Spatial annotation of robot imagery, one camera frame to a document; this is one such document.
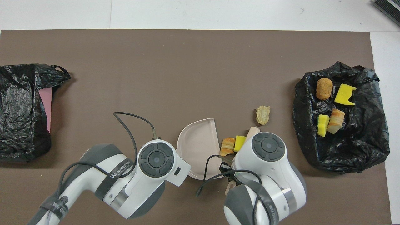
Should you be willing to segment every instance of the crumpled yellow chip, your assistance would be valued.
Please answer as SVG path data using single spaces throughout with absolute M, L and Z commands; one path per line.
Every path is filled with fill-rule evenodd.
M 256 120 L 259 124 L 265 125 L 270 119 L 270 107 L 269 106 L 260 106 L 256 110 Z

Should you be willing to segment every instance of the black plastic bag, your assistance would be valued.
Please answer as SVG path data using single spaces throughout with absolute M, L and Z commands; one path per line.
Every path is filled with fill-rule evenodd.
M 317 81 L 329 78 L 332 95 L 327 100 L 316 97 Z M 379 78 L 371 69 L 349 67 L 341 62 L 316 72 L 308 72 L 295 87 L 293 124 L 307 161 L 319 168 L 341 174 L 362 172 L 386 160 L 389 132 L 382 106 Z M 357 88 L 345 106 L 334 102 L 340 84 Z M 346 113 L 342 128 L 325 137 L 317 134 L 318 115 L 330 116 L 333 108 Z
M 0 66 L 0 162 L 28 162 L 50 150 L 39 89 L 53 87 L 54 92 L 70 78 L 55 65 Z

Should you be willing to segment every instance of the white tile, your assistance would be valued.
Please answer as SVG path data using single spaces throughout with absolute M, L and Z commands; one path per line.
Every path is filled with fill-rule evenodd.
M 110 27 L 400 31 L 370 0 L 113 0 Z
M 389 127 L 391 151 L 385 166 L 392 224 L 400 224 L 400 32 L 372 32 L 370 36 L 375 73 L 380 78 L 383 108 Z
M 112 0 L 0 0 L 0 30 L 104 29 Z

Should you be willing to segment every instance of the circular gray button pad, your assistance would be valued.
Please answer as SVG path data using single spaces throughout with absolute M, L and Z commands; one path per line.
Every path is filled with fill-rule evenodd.
M 162 177 L 172 169 L 173 150 L 163 142 L 148 144 L 140 152 L 138 164 L 147 176 Z
M 277 135 L 261 132 L 253 137 L 252 148 L 262 160 L 275 162 L 285 154 L 285 144 Z

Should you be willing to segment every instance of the pink object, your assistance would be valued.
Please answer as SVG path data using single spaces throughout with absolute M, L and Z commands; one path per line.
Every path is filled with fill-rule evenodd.
M 44 105 L 44 111 L 46 112 L 47 116 L 47 130 L 50 133 L 52 88 L 40 89 L 39 95 L 42 99 Z

